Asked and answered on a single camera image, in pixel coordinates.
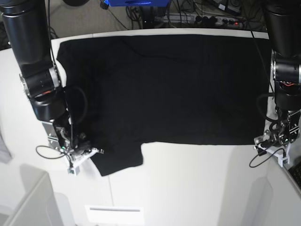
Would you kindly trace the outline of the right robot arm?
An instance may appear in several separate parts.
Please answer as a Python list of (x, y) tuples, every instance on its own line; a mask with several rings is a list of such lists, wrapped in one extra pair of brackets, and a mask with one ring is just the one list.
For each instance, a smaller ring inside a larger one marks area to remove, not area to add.
[[(49, 147), (66, 157), (69, 167), (79, 166), (100, 149), (93, 147), (84, 133), (75, 131), (87, 115), (88, 99), (80, 87), (62, 86), (51, 43), (49, 7), (43, 0), (3, 0), (0, 11), (21, 70), (20, 82), (48, 134)], [(65, 99), (71, 91), (78, 91), (83, 99), (78, 119)]]

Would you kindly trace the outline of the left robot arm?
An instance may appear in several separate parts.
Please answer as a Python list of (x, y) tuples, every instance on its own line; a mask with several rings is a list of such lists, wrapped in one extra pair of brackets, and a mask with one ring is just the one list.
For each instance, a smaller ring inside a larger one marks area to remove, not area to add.
[(293, 143), (299, 135), (301, 117), (301, 2), (299, 0), (262, 0), (265, 24), (272, 46), (270, 76), (274, 93), (256, 99), (274, 97), (276, 119), (270, 122), (268, 139), (255, 138), (258, 154), (269, 148)]

